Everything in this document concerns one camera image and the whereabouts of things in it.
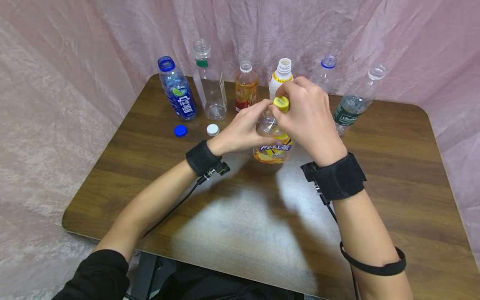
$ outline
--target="black sleeve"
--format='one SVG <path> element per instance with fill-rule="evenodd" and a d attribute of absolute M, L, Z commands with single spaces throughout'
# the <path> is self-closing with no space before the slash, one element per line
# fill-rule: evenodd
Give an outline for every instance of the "black sleeve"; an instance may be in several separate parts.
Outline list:
<path fill-rule="evenodd" d="M 120 253 L 94 252 L 52 300 L 122 300 L 130 284 L 127 271 L 127 261 Z"/>

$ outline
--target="black wristband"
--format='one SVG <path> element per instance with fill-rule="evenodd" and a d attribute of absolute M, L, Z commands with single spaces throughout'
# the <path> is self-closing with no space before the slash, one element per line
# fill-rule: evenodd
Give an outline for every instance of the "black wristband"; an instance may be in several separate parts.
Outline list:
<path fill-rule="evenodd" d="M 340 242 L 340 251 L 342 252 L 343 257 L 345 257 L 348 262 L 363 272 L 368 274 L 378 275 L 378 276 L 393 276 L 403 272 L 407 267 L 407 259 L 405 254 L 397 247 L 395 247 L 396 253 L 398 257 L 400 257 L 400 261 L 396 263 L 386 264 L 383 267 L 376 267 L 373 265 L 368 265 L 361 263 L 355 259 L 353 259 L 350 255 L 348 255 L 345 250 L 343 249 L 343 243 Z"/>
<path fill-rule="evenodd" d="M 221 164 L 221 158 L 213 155 L 205 140 L 187 152 L 187 162 L 198 177 Z"/>
<path fill-rule="evenodd" d="M 325 199 L 329 201 L 349 198 L 363 190 L 367 180 L 355 156 L 347 156 L 327 167 L 314 162 L 301 166 L 305 178 L 314 181 Z"/>

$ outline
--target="plastic bottle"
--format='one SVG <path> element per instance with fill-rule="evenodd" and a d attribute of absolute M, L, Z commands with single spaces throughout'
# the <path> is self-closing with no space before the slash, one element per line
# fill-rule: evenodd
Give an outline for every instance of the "plastic bottle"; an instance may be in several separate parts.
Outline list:
<path fill-rule="evenodd" d="M 380 80 L 385 77 L 385 67 L 379 65 L 368 70 L 345 93 L 333 113 L 336 132 L 343 135 L 372 103 Z"/>
<path fill-rule="evenodd" d="M 268 81 L 268 90 L 270 91 L 270 99 L 275 99 L 277 89 L 286 81 L 293 80 L 292 75 L 292 61 L 283 58 L 278 62 L 276 70 L 270 76 Z"/>
<path fill-rule="evenodd" d="M 273 101 L 281 112 L 286 113 L 290 107 L 290 102 L 286 97 L 276 97 Z M 274 137 L 282 141 L 282 145 L 260 146 L 253 149 L 253 156 L 266 164 L 283 164 L 292 147 L 292 140 L 282 131 L 275 117 L 267 110 L 257 125 L 257 132 L 261 136 Z"/>
<path fill-rule="evenodd" d="M 201 38 L 193 42 L 193 51 L 197 65 L 193 81 L 202 101 L 205 116 L 214 121 L 223 120 L 227 115 L 223 71 L 211 61 L 210 44 L 206 40 Z"/>
<path fill-rule="evenodd" d="M 327 94 L 332 91 L 336 79 L 336 57 L 326 55 L 321 62 L 319 73 L 312 78 L 312 82 L 318 84 Z"/>
<path fill-rule="evenodd" d="M 163 90 L 175 113 L 181 120 L 193 120 L 197 116 L 197 105 L 187 78 L 170 56 L 162 56 L 157 63 Z"/>
<path fill-rule="evenodd" d="M 258 75 L 252 71 L 252 64 L 243 61 L 240 71 L 235 74 L 235 108 L 240 111 L 257 103 Z"/>

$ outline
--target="iced tea bottle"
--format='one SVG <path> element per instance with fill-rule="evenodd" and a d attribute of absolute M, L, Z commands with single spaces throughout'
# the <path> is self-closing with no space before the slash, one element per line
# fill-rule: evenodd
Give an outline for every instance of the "iced tea bottle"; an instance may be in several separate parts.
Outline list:
<path fill-rule="evenodd" d="M 273 104 L 283 113 L 286 113 L 290 107 L 290 102 L 286 97 L 276 97 Z M 282 141 L 282 145 L 255 147 L 253 156 L 266 164 L 283 164 L 287 160 L 292 147 L 292 139 L 280 129 L 275 117 L 269 110 L 265 111 L 259 120 L 257 132 L 261 136 L 274 137 Z"/>
<path fill-rule="evenodd" d="M 240 71 L 235 74 L 235 108 L 241 109 L 257 103 L 258 75 L 252 71 L 252 64 L 243 61 Z"/>

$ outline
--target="yellow label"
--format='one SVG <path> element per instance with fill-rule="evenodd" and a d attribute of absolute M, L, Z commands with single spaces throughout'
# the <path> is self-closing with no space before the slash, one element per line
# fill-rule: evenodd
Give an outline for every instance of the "yellow label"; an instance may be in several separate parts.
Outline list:
<path fill-rule="evenodd" d="M 280 79 L 280 78 L 278 78 L 278 77 L 275 75 L 275 72 L 273 72 L 272 76 L 273 76 L 273 79 L 275 79 L 275 81 L 280 82 L 281 84 L 284 83 L 284 82 L 293 80 L 293 74 L 291 74 L 291 75 L 290 75 L 290 78 L 288 78 L 288 79 Z"/>
<path fill-rule="evenodd" d="M 287 158 L 293 141 L 287 134 L 276 136 L 275 138 L 282 141 L 283 144 L 257 147 L 254 149 L 253 156 L 266 164 L 282 164 Z"/>

